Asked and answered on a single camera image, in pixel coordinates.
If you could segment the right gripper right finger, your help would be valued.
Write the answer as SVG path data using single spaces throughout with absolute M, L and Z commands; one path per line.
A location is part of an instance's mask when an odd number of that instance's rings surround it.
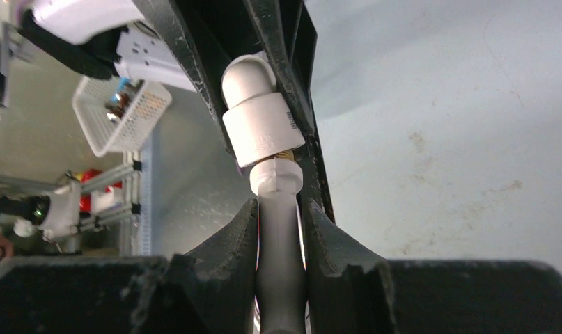
M 304 219 L 312 333 L 395 333 L 389 263 L 314 201 Z

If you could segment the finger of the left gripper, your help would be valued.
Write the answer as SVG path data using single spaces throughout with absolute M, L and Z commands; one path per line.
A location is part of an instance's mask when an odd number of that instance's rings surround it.
M 221 76 L 230 58 L 196 9 L 198 1 L 135 1 L 205 102 L 229 154 L 233 148 L 222 116 L 227 110 L 221 94 Z
M 305 145 L 295 157 L 304 171 L 300 205 L 312 199 L 334 221 L 329 183 L 311 97 L 311 79 L 318 34 L 304 1 L 253 0 L 244 5 L 276 75 Z

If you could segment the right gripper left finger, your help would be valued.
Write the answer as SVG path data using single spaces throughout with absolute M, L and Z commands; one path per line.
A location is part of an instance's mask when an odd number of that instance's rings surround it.
M 171 333 L 252 333 L 258 250 L 258 203 L 248 200 L 218 232 L 167 271 Z

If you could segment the white plastic faucet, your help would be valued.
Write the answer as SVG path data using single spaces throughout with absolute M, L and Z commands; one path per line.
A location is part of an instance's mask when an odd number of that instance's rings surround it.
M 260 332 L 305 333 L 306 269 L 297 204 L 302 170 L 288 159 L 268 159 L 253 167 L 250 184 L 259 209 L 256 298 Z

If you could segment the white elbow fitting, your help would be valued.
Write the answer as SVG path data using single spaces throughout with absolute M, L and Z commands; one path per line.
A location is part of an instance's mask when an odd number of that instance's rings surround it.
M 272 67 L 259 56 L 233 60 L 221 78 L 222 120 L 238 166 L 247 167 L 305 144 Z

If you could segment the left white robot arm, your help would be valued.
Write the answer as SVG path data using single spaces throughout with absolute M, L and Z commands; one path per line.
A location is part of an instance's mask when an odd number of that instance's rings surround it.
M 117 46 L 132 37 L 131 24 L 153 30 L 205 102 L 226 151 L 221 78 L 227 65 L 264 53 L 306 145 L 297 158 L 306 172 L 304 199 L 328 216 L 334 211 L 311 98 L 318 34 L 304 1 L 34 1 L 19 34 L 77 73 L 111 79 L 125 64 Z

